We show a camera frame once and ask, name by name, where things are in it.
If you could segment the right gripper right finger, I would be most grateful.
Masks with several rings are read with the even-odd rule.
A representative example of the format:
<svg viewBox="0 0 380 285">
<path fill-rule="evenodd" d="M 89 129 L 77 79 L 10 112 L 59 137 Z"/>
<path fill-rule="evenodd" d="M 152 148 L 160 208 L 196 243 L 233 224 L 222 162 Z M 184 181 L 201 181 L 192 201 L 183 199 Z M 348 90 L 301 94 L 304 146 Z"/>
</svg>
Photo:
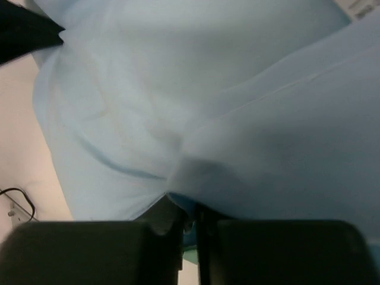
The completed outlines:
<svg viewBox="0 0 380 285">
<path fill-rule="evenodd" d="M 338 220 L 236 219 L 196 210 L 201 284 L 378 284 L 362 234 Z"/>
</svg>

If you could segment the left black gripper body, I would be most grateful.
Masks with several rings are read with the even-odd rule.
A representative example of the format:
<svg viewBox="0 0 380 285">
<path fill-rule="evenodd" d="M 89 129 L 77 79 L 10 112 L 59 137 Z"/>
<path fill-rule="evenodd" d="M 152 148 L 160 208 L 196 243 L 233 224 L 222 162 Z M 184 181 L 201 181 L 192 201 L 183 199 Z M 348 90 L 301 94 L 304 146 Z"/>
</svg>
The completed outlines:
<svg viewBox="0 0 380 285">
<path fill-rule="evenodd" d="M 64 28 L 50 18 L 10 1 L 1 1 L 1 65 L 29 53 L 60 46 Z"/>
</svg>

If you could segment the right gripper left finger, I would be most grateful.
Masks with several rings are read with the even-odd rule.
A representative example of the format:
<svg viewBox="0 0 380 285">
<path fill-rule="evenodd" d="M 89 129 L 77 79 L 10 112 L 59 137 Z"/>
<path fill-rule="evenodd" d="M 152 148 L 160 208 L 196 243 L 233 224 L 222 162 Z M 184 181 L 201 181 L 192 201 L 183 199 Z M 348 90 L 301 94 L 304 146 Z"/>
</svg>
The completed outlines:
<svg viewBox="0 0 380 285">
<path fill-rule="evenodd" d="M 176 284 L 183 226 L 166 197 L 134 221 L 24 223 L 1 246 L 1 283 Z"/>
</svg>

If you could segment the green and blue pillowcase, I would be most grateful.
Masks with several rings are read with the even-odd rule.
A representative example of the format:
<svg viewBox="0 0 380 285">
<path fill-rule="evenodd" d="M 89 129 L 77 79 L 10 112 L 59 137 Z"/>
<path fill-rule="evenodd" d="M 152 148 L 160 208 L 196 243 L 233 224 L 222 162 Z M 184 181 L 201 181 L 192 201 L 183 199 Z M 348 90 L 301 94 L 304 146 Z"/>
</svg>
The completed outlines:
<svg viewBox="0 0 380 285">
<path fill-rule="evenodd" d="M 379 257 L 379 2 L 37 1 L 33 104 L 76 220 L 162 197 L 334 219 Z"/>
</svg>

